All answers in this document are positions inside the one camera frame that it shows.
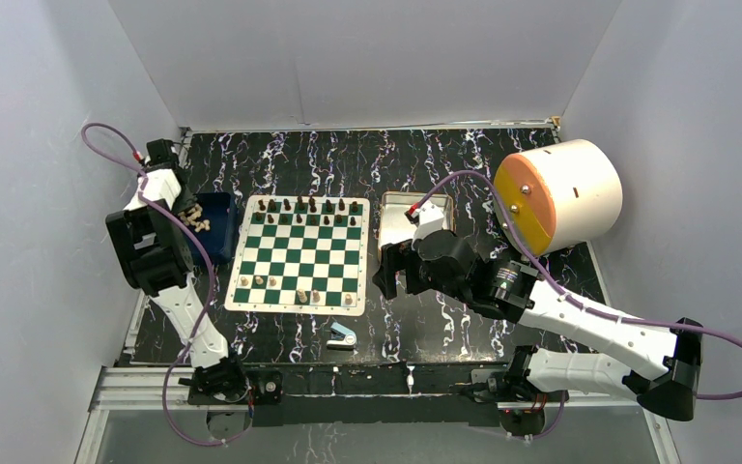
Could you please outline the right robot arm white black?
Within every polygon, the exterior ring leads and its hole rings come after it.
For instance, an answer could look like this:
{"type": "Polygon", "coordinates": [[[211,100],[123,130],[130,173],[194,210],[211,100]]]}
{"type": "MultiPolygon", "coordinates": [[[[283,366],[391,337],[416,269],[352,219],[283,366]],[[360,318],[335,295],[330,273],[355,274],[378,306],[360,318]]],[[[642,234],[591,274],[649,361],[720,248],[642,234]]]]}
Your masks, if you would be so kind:
{"type": "Polygon", "coordinates": [[[498,380],[476,381],[472,393],[496,401],[532,400],[559,391],[603,393],[636,401],[673,421],[695,415],[702,340],[699,333],[624,323],[589,313],[576,298],[560,295],[515,252],[482,257],[449,230],[383,246],[372,277],[383,296],[397,295],[397,277],[411,295],[435,290],[494,320],[561,334],[586,353],[518,346],[498,380]]]}

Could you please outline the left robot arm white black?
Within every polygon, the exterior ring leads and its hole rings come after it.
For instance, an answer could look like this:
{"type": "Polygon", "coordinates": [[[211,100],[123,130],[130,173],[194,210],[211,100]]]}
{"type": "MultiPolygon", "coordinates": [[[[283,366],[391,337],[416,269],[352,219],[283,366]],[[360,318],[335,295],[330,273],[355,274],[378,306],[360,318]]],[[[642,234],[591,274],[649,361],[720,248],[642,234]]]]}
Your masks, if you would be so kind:
{"type": "Polygon", "coordinates": [[[193,195],[173,151],[173,142],[156,139],[146,154],[133,148],[137,190],[128,204],[105,219],[108,235],[128,284],[141,290],[165,313],[184,345],[193,374],[186,383],[197,393],[238,402],[250,378],[225,336],[214,326],[194,286],[190,241],[197,238],[179,214],[193,195]]]}

